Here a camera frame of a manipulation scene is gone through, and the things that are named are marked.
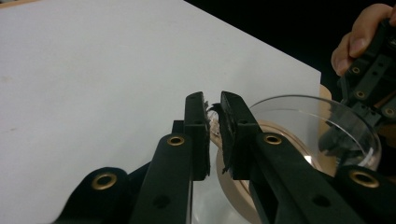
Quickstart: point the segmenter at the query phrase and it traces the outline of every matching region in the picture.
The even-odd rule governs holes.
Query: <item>clear glass bowl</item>
[[[348,164],[378,167],[377,133],[345,105],[313,96],[283,95],[262,100],[250,111],[259,123],[273,124],[266,125],[267,132],[273,126],[299,143],[299,151],[323,173],[334,175],[338,167]]]
[[[379,164],[381,145],[375,130],[335,101],[284,95],[262,100],[250,111],[264,132],[288,138],[323,173],[334,175],[338,167],[346,164],[375,170]],[[218,117],[209,117],[211,176],[202,182],[194,181],[192,223],[259,224],[248,181],[232,180],[228,173],[222,173]]]

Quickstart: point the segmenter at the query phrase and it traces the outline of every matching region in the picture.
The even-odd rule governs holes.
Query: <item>person's hand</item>
[[[373,4],[361,12],[351,32],[343,36],[332,52],[332,68],[338,76],[342,76],[352,62],[363,54],[373,40],[378,24],[385,18],[389,18],[391,26],[396,26],[396,5]],[[396,147],[396,124],[383,126],[378,133],[387,138],[389,146]]]

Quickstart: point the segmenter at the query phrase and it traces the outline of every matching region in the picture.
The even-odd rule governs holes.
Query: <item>white table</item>
[[[318,95],[319,71],[181,0],[0,9],[0,223],[49,223],[91,171],[132,172],[185,97]]]

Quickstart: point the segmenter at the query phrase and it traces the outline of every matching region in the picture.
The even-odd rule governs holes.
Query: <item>glass bowl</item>
[[[358,164],[376,170],[381,144],[375,130],[349,107],[335,101],[306,96],[282,95],[259,101],[250,111],[265,133],[279,133],[317,170],[334,176],[343,165]],[[248,223],[260,223],[248,191],[248,181],[222,174],[221,139],[216,116],[212,117],[211,140],[219,147],[216,159],[219,184],[232,207]]]

